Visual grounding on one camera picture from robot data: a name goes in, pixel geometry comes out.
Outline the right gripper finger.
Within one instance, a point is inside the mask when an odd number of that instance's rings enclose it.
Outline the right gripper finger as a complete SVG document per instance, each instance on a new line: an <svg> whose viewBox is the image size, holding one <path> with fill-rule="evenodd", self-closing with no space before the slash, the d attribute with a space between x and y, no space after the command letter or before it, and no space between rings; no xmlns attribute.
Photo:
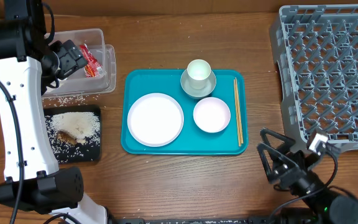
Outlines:
<svg viewBox="0 0 358 224"><path fill-rule="evenodd" d="M262 142L264 144L268 145L269 147L272 147L272 146L270 144L270 141L268 140L268 136L271 136L275 139L280 140L282 142L282 144L275 148L275 150L278 152L289 152L290 148L292 146L294 146L296 143L294 139L284 136L284 135L277 133L275 131L272 131L268 128L262 128L260 130L260 135L262 138Z"/></svg>
<svg viewBox="0 0 358 224"><path fill-rule="evenodd" d="M297 168L297 164L293 160L264 143L257 146L257 151L270 184L281 180Z"/></svg>

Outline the large white plate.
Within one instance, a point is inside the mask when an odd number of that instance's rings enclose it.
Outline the large white plate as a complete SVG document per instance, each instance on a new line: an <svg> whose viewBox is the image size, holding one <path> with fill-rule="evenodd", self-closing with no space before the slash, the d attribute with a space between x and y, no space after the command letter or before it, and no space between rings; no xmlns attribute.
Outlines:
<svg viewBox="0 0 358 224"><path fill-rule="evenodd" d="M184 121L179 103L163 93L141 96L127 114L131 136L148 147L162 147L173 142L180 135Z"/></svg>

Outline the brown food scrap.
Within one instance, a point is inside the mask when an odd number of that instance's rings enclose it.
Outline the brown food scrap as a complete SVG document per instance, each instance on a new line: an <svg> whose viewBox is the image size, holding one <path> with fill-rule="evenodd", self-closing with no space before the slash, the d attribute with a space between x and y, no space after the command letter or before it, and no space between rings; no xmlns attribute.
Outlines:
<svg viewBox="0 0 358 224"><path fill-rule="evenodd" d="M85 139L77 139L77 138L73 137L72 135L70 135L69 133L66 133L64 131L59 131L57 133L57 139L61 142L71 144L73 146L76 144L86 144Z"/></svg>

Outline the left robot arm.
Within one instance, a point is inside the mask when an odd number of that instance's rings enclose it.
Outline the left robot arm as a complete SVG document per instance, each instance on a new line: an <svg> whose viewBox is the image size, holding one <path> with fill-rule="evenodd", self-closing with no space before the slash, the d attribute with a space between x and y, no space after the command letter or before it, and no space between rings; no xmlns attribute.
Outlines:
<svg viewBox="0 0 358 224"><path fill-rule="evenodd" d="M6 1L0 21L0 119L5 146L0 204L67 223L114 223L111 212L85 194L77 167L61 169L45 125L42 95L86 65L70 40L54 39L42 1Z"/></svg>

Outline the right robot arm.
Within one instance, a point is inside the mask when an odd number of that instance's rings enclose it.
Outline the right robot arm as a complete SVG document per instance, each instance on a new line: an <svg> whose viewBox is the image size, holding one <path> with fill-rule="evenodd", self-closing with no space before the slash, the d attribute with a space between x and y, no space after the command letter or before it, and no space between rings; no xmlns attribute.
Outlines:
<svg viewBox="0 0 358 224"><path fill-rule="evenodd" d="M295 196L271 212L267 223L358 223L358 198L350 191L332 185L339 167L340 149L328 143L328 135L314 131L306 143L311 154L300 149L291 152L295 140L264 128L257 150L267 180L274 189ZM313 169L327 155L334 169L323 182Z"/></svg>

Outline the red snack wrapper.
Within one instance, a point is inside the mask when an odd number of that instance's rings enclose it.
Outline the red snack wrapper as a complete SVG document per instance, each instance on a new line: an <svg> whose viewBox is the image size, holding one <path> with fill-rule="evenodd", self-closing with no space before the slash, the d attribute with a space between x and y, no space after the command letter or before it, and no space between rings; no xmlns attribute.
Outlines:
<svg viewBox="0 0 358 224"><path fill-rule="evenodd" d="M87 61L87 65L84 67L86 77L100 77L103 74L102 65L94 57L86 44L80 45L80 50Z"/></svg>

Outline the pile of white rice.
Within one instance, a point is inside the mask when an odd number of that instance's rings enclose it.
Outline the pile of white rice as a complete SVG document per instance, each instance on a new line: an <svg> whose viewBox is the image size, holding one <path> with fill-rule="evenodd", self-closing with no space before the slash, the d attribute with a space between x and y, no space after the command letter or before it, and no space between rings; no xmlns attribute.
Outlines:
<svg viewBox="0 0 358 224"><path fill-rule="evenodd" d="M76 139L85 139L100 132L99 118L92 112L67 112L53 115L50 127L63 131Z"/></svg>

